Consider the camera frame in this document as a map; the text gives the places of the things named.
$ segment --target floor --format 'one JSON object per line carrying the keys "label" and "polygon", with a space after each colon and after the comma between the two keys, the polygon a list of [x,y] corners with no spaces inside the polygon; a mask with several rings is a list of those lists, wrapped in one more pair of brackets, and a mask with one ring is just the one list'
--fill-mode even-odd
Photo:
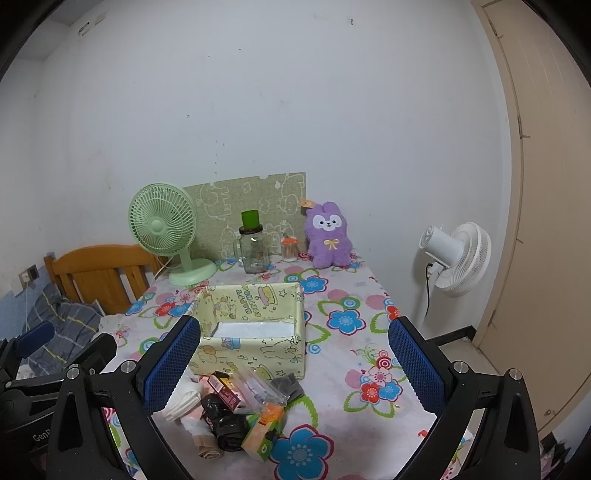
{"label": "floor", "polygon": [[[443,345],[440,349],[445,353],[445,356],[450,362],[461,360],[470,365],[475,372],[498,375],[495,367],[491,365],[483,353],[478,348],[474,347],[472,342],[467,338]],[[468,430],[474,435],[478,431],[478,425],[480,425],[483,414],[484,410],[475,410],[472,419],[468,424]]]}

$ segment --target floral tablecloth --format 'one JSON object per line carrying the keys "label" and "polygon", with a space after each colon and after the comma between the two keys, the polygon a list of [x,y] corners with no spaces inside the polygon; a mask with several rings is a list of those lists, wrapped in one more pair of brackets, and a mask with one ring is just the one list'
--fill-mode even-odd
{"label": "floral tablecloth", "polygon": [[[200,289],[299,282],[305,294],[306,376],[301,384],[306,396],[288,409],[283,436],[270,460],[259,463],[244,452],[204,460],[181,426],[162,420],[157,424],[197,480],[392,480],[435,420],[423,410],[388,346],[389,322],[399,316],[394,299],[355,254],[346,268],[320,271],[306,254],[292,263],[273,260],[272,268],[261,275],[245,274],[232,260],[218,262],[218,272],[209,281],[187,289],[159,279],[125,316],[101,325],[118,344],[108,369],[128,358],[140,359],[188,310]],[[116,412],[107,411],[107,417],[134,474],[139,466]],[[459,449],[468,443],[464,439]],[[459,466],[456,456],[443,478],[455,476]]]}

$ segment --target yellow bow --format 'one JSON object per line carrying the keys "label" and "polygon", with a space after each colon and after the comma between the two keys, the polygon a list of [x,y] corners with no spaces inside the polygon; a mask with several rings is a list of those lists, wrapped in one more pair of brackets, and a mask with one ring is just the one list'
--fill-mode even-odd
{"label": "yellow bow", "polygon": [[336,246],[339,243],[339,239],[335,238],[334,240],[324,240],[325,245],[330,245],[329,250],[337,250]]}

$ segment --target wooden chair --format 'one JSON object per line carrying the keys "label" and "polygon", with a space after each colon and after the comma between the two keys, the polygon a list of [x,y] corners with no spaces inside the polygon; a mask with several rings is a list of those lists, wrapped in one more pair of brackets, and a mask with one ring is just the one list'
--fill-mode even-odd
{"label": "wooden chair", "polygon": [[[148,289],[143,267],[154,274],[161,267],[158,257],[139,245],[95,245],[79,248],[57,260],[44,260],[49,278],[63,295],[78,303],[98,300],[107,314],[127,312]],[[128,297],[119,269],[127,276],[135,299]]]}

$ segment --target blue gripper pad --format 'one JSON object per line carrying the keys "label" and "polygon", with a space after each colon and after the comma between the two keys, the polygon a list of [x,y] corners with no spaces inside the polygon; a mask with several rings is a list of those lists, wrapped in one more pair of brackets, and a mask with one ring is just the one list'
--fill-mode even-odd
{"label": "blue gripper pad", "polygon": [[191,318],[144,382],[143,405],[148,415],[166,406],[200,339],[199,322]]}
{"label": "blue gripper pad", "polygon": [[390,323],[388,342],[423,408],[441,415],[446,405],[443,380],[399,320]]}

